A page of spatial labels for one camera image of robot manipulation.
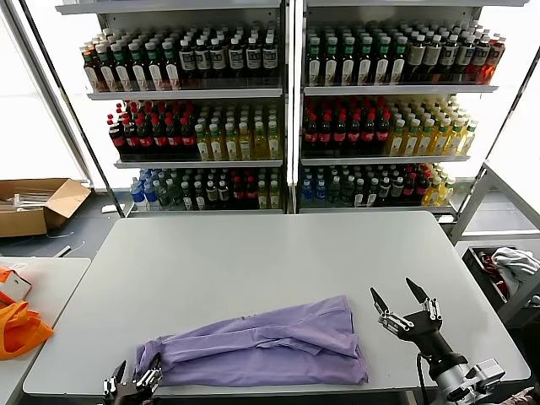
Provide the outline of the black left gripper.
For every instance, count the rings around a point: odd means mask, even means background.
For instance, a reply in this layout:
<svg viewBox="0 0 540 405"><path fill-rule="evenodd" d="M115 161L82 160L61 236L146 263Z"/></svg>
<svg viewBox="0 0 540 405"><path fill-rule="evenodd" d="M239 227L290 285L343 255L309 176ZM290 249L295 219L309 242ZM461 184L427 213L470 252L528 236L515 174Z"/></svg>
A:
<svg viewBox="0 0 540 405"><path fill-rule="evenodd" d="M123 360L115 368L112 376L103 381L103 403L107 405L151 403L159 380L162 378L161 355L156 354L153 357L148 369L136 381L136 384L122 383L125 368L126 361Z"/></svg>

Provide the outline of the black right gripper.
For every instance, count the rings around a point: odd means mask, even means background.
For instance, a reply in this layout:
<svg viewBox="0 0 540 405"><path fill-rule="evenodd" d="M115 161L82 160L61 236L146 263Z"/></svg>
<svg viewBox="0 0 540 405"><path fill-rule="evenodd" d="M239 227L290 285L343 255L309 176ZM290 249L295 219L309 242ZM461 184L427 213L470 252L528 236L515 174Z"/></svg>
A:
<svg viewBox="0 0 540 405"><path fill-rule="evenodd" d="M440 334L442 314L439 301L435 297L430 298L411 278L406 278L406 283L422 309L403 318L390 311L376 290L370 288L379 314L378 322L395 336L402 332L403 341L414 343L427 359L430 374L442 374L456 365L465 365L466 358L455 352Z"/></svg>

